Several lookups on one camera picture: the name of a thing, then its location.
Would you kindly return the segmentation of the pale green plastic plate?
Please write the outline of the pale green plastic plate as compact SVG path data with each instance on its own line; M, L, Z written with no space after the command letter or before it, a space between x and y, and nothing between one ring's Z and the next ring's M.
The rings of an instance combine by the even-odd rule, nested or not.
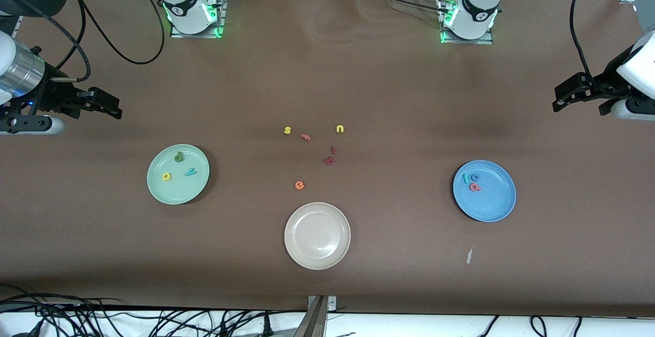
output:
M173 156L182 151L185 160L176 163ZM197 174L184 176L194 167ZM170 181L162 181L161 175L171 172ZM190 144L176 144L164 148L151 161L146 183L152 197L167 205L180 205L200 195L210 179L210 162L199 148Z

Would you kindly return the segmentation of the blue plastic plate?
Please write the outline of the blue plastic plate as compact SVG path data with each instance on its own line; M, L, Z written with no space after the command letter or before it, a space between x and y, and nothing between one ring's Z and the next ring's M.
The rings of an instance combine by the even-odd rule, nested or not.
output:
M470 192L463 174L478 174L481 192ZM468 217L479 222L498 222L506 218L517 202L516 185L500 165L474 160L463 164L452 181L452 195L458 207Z

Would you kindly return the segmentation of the beige plastic plate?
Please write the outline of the beige plastic plate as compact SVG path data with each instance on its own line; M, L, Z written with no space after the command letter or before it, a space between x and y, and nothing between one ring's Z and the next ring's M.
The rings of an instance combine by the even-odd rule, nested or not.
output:
M285 226L285 247L292 260L309 270L334 267L351 244L351 226L335 205L313 202L291 214Z

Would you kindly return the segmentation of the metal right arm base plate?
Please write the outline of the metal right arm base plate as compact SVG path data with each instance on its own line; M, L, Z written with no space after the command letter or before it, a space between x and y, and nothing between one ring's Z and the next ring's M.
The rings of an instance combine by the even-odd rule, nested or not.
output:
M228 0L187 0L165 4L173 38L221 38L225 27Z

